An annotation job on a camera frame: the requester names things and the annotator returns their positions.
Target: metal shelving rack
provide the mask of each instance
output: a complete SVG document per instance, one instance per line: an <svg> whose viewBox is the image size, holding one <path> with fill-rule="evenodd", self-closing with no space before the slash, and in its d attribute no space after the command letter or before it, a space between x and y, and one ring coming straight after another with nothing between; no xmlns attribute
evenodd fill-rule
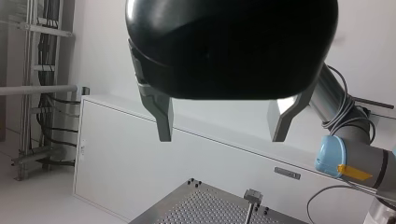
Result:
<svg viewBox="0 0 396 224"><path fill-rule="evenodd" d="M42 26L42 24L47 23L47 19L38 17L38 1L39 0L27 0L26 22L1 21L2 23L7 23L8 25L16 26L17 28L26 31L22 86L0 88L0 95L22 95L20 156L17 159L14 159L14 164L18 165L18 176L16 179L19 181L27 178L28 176L26 162L44 159L50 157L54 153L57 153L57 150L54 150L52 147L35 148L35 153L31 153L31 151L33 151L30 146L32 114L49 112L48 110L43 111L41 109L32 108L32 94L78 91L78 87L75 85L57 85L61 37L73 36L72 33L62 30L64 0L59 0L58 20L50 21L56 22L57 29ZM55 64L53 65L36 64L36 41L40 34L57 36ZM54 72L53 86L32 86L31 80L35 71L52 71L52 69Z"/></svg>

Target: yellow label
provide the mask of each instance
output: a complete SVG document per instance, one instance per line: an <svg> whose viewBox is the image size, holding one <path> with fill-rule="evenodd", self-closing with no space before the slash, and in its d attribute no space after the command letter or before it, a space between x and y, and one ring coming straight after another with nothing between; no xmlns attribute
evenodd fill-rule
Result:
<svg viewBox="0 0 396 224"><path fill-rule="evenodd" d="M349 177L358 179L358 180L366 180L370 177L372 177L372 175L367 174L361 170L358 170L356 168L353 168L351 166L347 166L347 165L338 165L337 170L340 174L342 175L347 175Z"/></svg>

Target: perforated metal plate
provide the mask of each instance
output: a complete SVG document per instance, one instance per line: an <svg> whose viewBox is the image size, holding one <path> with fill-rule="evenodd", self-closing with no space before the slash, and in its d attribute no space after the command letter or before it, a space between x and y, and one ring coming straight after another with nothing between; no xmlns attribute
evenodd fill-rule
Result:
<svg viewBox="0 0 396 224"><path fill-rule="evenodd" d="M195 180L174 190L130 224L245 224L247 213L247 200ZM261 206L253 211L250 224L263 223L304 222Z"/></svg>

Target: cabinet door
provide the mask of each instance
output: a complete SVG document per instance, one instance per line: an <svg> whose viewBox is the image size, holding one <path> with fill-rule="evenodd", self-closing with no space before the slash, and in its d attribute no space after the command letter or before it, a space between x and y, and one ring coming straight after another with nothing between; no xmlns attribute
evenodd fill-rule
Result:
<svg viewBox="0 0 396 224"><path fill-rule="evenodd" d="M318 190L340 184L324 175L265 158L201 136L174 130L172 143L158 141L150 120L85 101L75 183L77 196L132 220L188 178L262 203L307 222L305 206ZM296 180L274 173L280 167ZM320 224L362 223L372 197L348 189L320 195L311 205Z"/></svg>

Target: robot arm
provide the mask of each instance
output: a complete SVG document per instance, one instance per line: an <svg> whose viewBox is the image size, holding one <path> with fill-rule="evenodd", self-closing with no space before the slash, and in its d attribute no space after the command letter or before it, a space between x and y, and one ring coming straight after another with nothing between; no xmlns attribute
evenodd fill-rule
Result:
<svg viewBox="0 0 396 224"><path fill-rule="evenodd" d="M394 198L395 156L370 146L368 115L324 63L337 17L336 0L128 0L135 75L160 140L172 140L172 98L280 99L268 111L274 142L311 105L331 133L316 168Z"/></svg>

